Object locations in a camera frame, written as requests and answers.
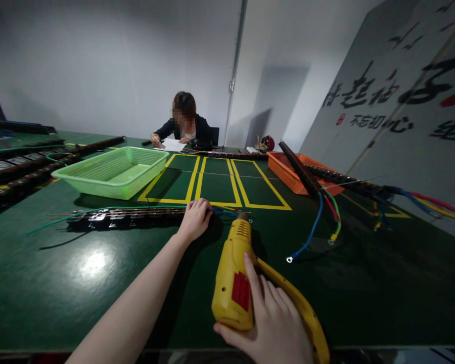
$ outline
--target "white shirt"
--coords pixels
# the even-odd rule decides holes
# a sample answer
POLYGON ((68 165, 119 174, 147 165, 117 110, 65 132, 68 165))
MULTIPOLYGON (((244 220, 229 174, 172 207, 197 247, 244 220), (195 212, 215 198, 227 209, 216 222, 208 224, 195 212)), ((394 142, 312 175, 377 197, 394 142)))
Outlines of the white shirt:
POLYGON ((189 138, 190 140, 194 140, 196 138, 196 132, 193 132, 192 134, 182 133, 180 134, 180 139, 182 138, 189 138))

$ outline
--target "red wire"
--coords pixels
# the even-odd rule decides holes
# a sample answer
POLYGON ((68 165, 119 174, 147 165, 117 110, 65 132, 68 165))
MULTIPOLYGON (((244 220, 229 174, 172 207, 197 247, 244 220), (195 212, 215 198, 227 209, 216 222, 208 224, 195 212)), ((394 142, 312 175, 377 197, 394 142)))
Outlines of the red wire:
POLYGON ((447 204, 445 202, 441 202, 439 200, 433 199, 433 198, 428 197, 428 196, 420 195, 419 193, 416 193, 416 192, 410 192, 409 194, 413 195, 415 197, 421 198, 423 200, 427 200, 427 201, 433 202, 434 204, 440 205, 440 206, 442 206, 442 207, 444 207, 444 208, 446 208, 446 209, 448 209, 450 211, 455 212, 455 207, 453 207, 453 206, 451 206, 451 205, 449 205, 449 204, 447 204))
POLYGON ((325 200, 327 201, 330 209, 332 210, 332 213, 334 214, 334 220, 335 221, 339 221, 339 217, 337 216, 337 214, 336 214, 336 212, 334 210, 334 207, 332 206, 332 203, 330 202, 329 198, 326 195, 324 195, 324 197, 325 197, 325 200))

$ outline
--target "black blazer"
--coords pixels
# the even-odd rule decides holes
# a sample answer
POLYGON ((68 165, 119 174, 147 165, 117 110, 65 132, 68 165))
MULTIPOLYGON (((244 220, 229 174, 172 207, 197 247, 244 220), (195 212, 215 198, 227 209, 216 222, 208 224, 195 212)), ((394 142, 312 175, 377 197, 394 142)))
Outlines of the black blazer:
MULTIPOLYGON (((158 134, 160 139, 165 139, 172 132, 175 135, 175 139, 180 139, 180 129, 173 121, 173 118, 170 118, 155 134, 158 134)), ((207 142, 212 141, 211 127, 207 124, 207 120, 199 116, 199 114, 196 114, 196 139, 203 139, 207 142)))

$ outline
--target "yellow heat gun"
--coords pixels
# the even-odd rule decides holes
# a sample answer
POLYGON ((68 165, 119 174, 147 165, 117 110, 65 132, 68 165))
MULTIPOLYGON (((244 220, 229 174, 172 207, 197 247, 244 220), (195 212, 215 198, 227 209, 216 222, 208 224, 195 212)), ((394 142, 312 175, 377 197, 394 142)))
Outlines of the yellow heat gun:
POLYGON ((302 316, 305 331, 312 344, 315 362, 328 364, 329 348, 315 312, 300 291, 254 255, 251 248, 251 224, 245 212, 239 213, 231 224, 222 249, 212 299, 212 313, 216 321, 241 331, 253 328, 253 304, 244 267, 244 253, 251 257, 255 268, 260 269, 275 286, 281 287, 290 297, 302 316))

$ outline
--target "orange plastic basket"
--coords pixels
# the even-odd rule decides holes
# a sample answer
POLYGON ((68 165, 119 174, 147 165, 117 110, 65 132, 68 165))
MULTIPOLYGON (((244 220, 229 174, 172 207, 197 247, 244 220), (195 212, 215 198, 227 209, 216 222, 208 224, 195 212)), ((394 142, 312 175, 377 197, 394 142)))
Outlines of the orange plastic basket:
MULTIPOLYGON (((327 166, 324 166, 317 161, 314 161, 303 154, 295 154, 300 161, 305 165, 313 165, 316 167, 321 167, 329 169, 333 172, 333 169, 330 169, 327 166)), ((303 186, 300 178, 298 178, 297 173, 293 170, 292 165, 288 161, 288 158, 284 153, 268 152, 268 167, 297 195, 308 195, 307 190, 303 186)), ((334 186, 334 183, 325 182, 322 179, 317 179, 318 183, 324 185, 325 187, 334 186)), ((343 187, 333 187, 329 189, 329 192, 332 196, 338 195, 344 190, 343 187)))

